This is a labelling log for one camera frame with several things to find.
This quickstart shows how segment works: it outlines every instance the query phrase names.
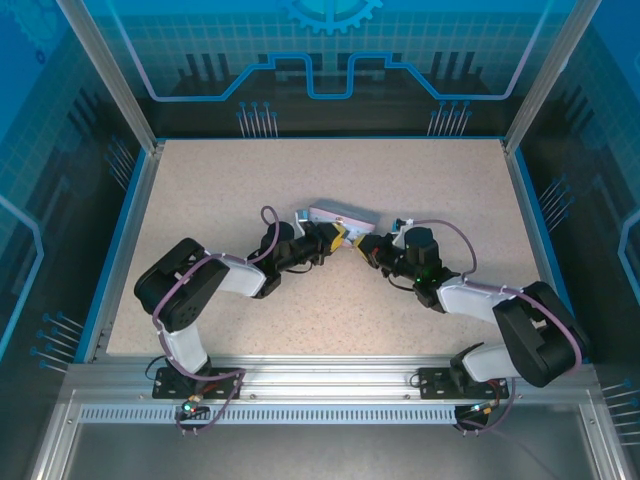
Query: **speckled tabletop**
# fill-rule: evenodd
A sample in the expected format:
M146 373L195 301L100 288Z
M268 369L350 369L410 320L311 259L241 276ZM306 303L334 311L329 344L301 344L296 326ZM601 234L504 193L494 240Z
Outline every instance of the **speckled tabletop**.
M514 286L539 278L498 140L170 140L107 352L162 353L133 286L182 238L245 256L266 231L264 204L292 222L318 199L379 213L378 232L398 216L446 219L476 248L473 278ZM433 231L444 264L468 268L463 241ZM264 300L216 294L198 322L210 354L450 354L500 338L495 325L425 309L345 248L304 276L283 275Z

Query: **gray floor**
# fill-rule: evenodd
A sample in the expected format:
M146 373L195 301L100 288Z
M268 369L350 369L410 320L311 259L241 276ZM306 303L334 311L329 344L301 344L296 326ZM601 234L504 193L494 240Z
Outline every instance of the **gray floor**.
M520 407L480 438L445 426L221 426L182 438L168 426L81 428L67 480L593 478L573 412Z

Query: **glass panel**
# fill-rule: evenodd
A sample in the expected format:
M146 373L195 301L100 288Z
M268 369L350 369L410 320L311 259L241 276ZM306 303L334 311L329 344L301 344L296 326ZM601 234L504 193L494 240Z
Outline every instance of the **glass panel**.
M601 381L611 386L630 378L636 390L640 384L638 15L640 4L602 3L522 143L576 317L595 343L593 360ZM615 394L626 391L621 387ZM631 404L624 408L633 411ZM620 431L638 430L637 414L619 419L624 418L632 425ZM632 442L633 436L626 441Z
M13 479L38 453L139 146L55 2L0 2L0 44L0 461Z
M503 135L574 0L90 0L157 135Z

